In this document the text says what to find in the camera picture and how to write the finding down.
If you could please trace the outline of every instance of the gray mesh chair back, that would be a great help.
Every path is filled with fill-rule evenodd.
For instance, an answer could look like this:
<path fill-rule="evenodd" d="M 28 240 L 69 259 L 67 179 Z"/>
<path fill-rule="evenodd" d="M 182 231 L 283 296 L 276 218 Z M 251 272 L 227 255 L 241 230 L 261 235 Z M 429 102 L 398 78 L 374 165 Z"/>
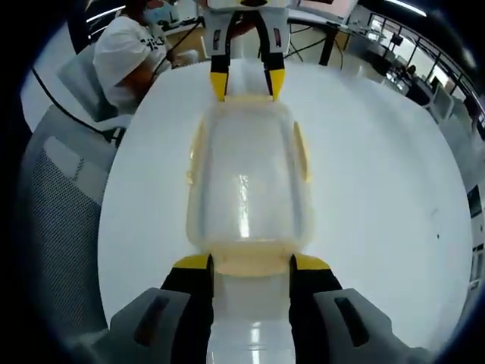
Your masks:
<path fill-rule="evenodd" d="M 91 118 L 103 121 L 117 115 L 116 108 L 105 98 L 94 65 L 95 45 L 88 45 L 58 72 L 58 77 L 86 109 Z"/>
<path fill-rule="evenodd" d="M 52 106 L 23 157 L 16 238 L 29 256 L 29 291 L 64 338 L 107 328 L 99 292 L 101 204 L 116 149 Z"/>

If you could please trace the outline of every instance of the white table surface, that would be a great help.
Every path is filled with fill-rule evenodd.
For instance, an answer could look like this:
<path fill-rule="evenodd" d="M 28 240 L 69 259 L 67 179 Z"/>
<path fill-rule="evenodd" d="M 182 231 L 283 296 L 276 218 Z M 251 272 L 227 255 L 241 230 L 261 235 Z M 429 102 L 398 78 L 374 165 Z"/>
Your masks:
<path fill-rule="evenodd" d="M 201 116 L 216 102 L 209 66 L 164 73 L 114 160 L 99 228 L 108 321 L 196 253 L 186 173 Z M 233 61 L 228 93 L 265 88 L 262 74 L 260 64 Z M 458 167 L 432 117 L 370 80 L 291 62 L 280 102 L 308 144 L 314 234 L 304 253 L 384 311 L 405 343 L 437 350 L 465 302 L 472 237 Z"/>

